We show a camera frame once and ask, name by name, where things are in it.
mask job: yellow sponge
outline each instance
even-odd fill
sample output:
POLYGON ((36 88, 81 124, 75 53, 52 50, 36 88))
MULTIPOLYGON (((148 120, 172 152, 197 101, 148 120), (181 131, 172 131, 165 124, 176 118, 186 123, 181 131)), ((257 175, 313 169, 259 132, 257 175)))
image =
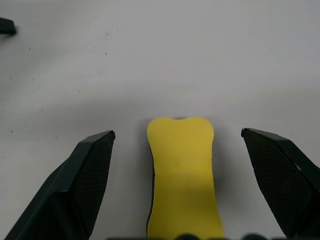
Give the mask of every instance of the yellow sponge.
POLYGON ((149 238, 224 236, 212 172, 214 129, 202 117, 156 118, 147 138, 154 167, 149 238))

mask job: foam sponge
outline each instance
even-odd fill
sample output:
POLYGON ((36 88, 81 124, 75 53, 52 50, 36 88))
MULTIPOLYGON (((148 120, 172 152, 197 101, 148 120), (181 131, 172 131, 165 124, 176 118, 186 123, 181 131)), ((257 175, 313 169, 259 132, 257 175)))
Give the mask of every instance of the foam sponge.
POLYGON ((214 129, 202 117, 156 118, 147 128, 153 156, 149 238, 222 238, 212 172, 214 129))

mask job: black object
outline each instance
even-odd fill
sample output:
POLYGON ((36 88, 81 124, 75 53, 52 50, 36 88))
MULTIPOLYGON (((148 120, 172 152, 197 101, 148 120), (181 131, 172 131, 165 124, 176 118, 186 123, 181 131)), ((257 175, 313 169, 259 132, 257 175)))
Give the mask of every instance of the black object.
POLYGON ((16 32, 14 21, 0 17, 0 34, 15 34, 16 32))
POLYGON ((45 180, 6 240, 87 240, 106 190, 115 133, 78 143, 45 180))
POLYGON ((320 237, 320 169, 289 139, 244 128, 254 174, 287 238, 320 237))
MULTIPOLYGON (((175 240, 198 240, 199 238, 194 235, 184 234, 177 237, 175 240)), ((278 237, 278 238, 270 238, 270 240, 319 240, 319 238, 304 238, 304 237, 295 237, 295 238, 285 238, 285 237, 278 237)), ((107 238, 106 240, 165 240, 163 238, 143 238, 143 237, 112 237, 107 238)), ((230 240, 229 238, 209 238, 208 240, 230 240)), ((247 234, 241 238, 241 240, 268 240, 267 238, 258 235, 258 234, 247 234)))

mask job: white background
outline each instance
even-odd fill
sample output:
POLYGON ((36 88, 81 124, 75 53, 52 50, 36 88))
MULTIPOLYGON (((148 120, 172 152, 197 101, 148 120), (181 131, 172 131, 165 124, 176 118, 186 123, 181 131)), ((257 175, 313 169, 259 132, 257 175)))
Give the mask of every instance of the white background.
POLYGON ((0 16, 19 27, 0 37, 0 238, 76 144, 106 130, 116 140, 91 239, 145 236, 146 127, 160 116, 212 122, 227 237, 283 235, 240 133, 277 133, 320 164, 318 0, 1 0, 0 16))

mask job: sponge edge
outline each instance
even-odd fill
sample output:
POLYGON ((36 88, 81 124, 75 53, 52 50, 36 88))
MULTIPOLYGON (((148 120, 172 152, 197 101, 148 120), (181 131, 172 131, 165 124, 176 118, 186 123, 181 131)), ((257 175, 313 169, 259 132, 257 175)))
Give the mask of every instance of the sponge edge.
POLYGON ((156 118, 147 128, 155 173, 149 238, 222 238, 212 172, 214 129, 202 117, 156 118))

